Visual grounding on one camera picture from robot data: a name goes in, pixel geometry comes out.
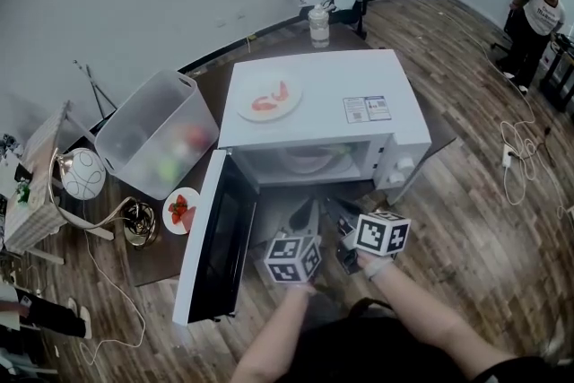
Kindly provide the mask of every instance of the plastic storage bin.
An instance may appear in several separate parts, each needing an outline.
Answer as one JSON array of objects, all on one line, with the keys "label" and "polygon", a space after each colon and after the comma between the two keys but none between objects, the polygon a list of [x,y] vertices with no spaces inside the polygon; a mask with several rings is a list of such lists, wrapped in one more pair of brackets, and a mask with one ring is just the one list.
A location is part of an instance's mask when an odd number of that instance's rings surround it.
[{"label": "plastic storage bin", "polygon": [[197,83],[165,70],[119,108],[98,133],[95,146],[111,175],[161,200],[218,136]]}]

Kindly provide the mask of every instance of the black pants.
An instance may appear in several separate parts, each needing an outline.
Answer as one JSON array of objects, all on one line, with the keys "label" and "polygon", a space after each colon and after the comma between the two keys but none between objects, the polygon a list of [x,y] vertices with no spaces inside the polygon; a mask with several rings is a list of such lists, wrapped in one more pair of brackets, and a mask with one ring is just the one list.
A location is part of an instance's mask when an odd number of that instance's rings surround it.
[{"label": "black pants", "polygon": [[41,299],[20,289],[16,289],[18,300],[27,297],[32,302],[30,314],[23,322],[33,323],[45,327],[59,334],[84,337],[86,325],[83,319],[78,318],[73,311],[51,301]]},{"label": "black pants", "polygon": [[535,78],[538,63],[548,42],[550,35],[538,35],[528,24],[524,10],[515,13],[512,18],[513,42],[510,53],[502,58],[498,64],[503,72],[514,74],[512,80],[515,85],[527,88]]}]

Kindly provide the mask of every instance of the shoe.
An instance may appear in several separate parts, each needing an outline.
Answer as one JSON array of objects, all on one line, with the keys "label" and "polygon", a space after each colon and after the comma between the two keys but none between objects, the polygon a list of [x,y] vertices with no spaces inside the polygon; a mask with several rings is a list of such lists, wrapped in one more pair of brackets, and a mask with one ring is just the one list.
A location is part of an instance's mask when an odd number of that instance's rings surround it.
[{"label": "shoe", "polygon": [[77,317],[78,316],[78,304],[75,302],[75,300],[70,297],[68,299],[68,308],[74,312],[74,315]]},{"label": "shoe", "polygon": [[86,335],[83,338],[90,340],[91,339],[91,318],[90,318],[90,311],[86,307],[80,308],[80,318],[83,319],[83,322],[86,325]]}]

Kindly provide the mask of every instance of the microwave door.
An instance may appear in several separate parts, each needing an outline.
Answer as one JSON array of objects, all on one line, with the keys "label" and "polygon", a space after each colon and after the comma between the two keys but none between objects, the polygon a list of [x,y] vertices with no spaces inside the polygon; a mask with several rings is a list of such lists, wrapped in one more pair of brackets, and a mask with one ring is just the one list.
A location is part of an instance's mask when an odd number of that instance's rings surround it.
[{"label": "microwave door", "polygon": [[186,325],[235,311],[257,199],[231,155],[213,151],[187,239],[173,322]]}]

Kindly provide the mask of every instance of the white microwave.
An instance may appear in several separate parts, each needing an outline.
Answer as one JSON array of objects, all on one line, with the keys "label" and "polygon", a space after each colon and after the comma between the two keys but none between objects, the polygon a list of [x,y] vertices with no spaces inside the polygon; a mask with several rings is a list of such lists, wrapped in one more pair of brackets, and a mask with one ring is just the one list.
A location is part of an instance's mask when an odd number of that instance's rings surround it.
[{"label": "white microwave", "polygon": [[253,221],[265,212],[257,202],[267,188],[366,179],[378,189],[401,187],[430,146],[392,50],[236,64],[187,240],[173,321],[233,316]]}]

